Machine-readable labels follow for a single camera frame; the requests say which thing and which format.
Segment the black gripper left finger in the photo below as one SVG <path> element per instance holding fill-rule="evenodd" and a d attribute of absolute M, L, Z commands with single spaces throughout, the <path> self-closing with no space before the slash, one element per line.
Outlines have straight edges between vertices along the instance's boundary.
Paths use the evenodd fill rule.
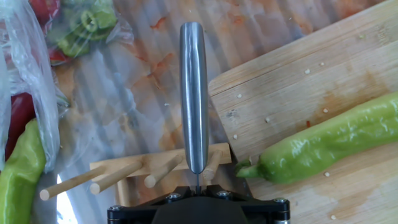
<path fill-rule="evenodd" d="M 169 194 L 135 207 L 113 205 L 107 210 L 108 224 L 152 223 L 161 206 L 194 196 L 196 192 L 190 187 L 177 187 Z"/>

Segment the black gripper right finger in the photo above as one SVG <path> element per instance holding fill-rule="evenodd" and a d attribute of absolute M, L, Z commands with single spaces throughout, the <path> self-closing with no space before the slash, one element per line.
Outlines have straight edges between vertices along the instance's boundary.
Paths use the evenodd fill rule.
<path fill-rule="evenodd" d="M 290 224 L 290 202 L 286 198 L 259 200 L 220 185 L 200 189 L 200 196 L 206 198 L 200 208 L 210 223 Z"/>

